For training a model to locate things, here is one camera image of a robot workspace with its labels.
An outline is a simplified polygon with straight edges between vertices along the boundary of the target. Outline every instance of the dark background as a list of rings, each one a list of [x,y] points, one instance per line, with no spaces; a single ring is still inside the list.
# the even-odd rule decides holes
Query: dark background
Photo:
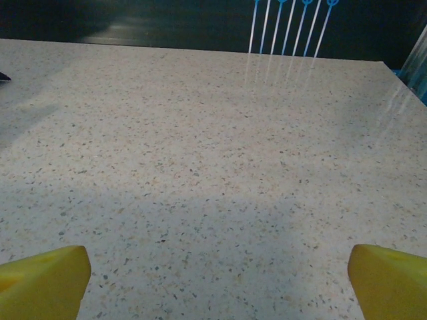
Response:
[[[260,0],[259,52],[268,0]],[[248,52],[254,0],[0,0],[0,38]],[[284,3],[275,53],[282,50],[292,0]],[[308,6],[302,55],[317,0]],[[264,53],[270,52],[279,2],[272,0]],[[304,5],[297,0],[286,55],[292,54]],[[328,11],[322,0],[308,55]],[[340,0],[319,56],[384,61],[400,69],[427,22],[427,0]]]

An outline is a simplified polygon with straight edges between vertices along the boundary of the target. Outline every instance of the speckled countertop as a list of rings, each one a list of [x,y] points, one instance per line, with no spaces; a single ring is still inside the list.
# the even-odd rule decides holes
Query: speckled countertop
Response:
[[[425,107],[383,64],[0,40],[6,260],[85,245],[79,319],[362,319],[427,254]]]

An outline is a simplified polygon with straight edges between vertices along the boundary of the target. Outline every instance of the blue loop handle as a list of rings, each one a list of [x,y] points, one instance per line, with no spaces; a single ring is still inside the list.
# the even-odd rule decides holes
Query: blue loop handle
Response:
[[[333,7],[334,5],[336,5],[338,2],[340,2],[340,0],[326,0],[326,3],[330,6]]]

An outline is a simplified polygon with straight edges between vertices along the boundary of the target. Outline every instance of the black object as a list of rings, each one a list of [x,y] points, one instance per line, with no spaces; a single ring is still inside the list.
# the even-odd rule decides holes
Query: black object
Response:
[[[6,76],[4,73],[0,72],[0,81],[10,81],[12,80],[8,76]]]

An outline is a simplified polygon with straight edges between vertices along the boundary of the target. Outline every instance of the terrazzo surface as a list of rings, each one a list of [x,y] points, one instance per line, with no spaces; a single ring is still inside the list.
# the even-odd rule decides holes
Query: terrazzo surface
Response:
[[[427,255],[426,109],[383,63],[0,40],[3,260],[86,246],[78,319],[362,319]]]

